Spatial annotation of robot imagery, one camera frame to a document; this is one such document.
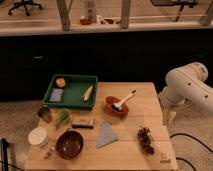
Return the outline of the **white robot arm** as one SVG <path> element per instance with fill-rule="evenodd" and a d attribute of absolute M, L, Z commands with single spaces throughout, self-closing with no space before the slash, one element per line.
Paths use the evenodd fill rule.
<path fill-rule="evenodd" d="M 166 74 L 166 86 L 158 94 L 164 125 L 172 122 L 176 116 L 174 108 L 185 100 L 213 114 L 213 88 L 205 84 L 207 78 L 208 70 L 200 62 L 172 69 Z"/>

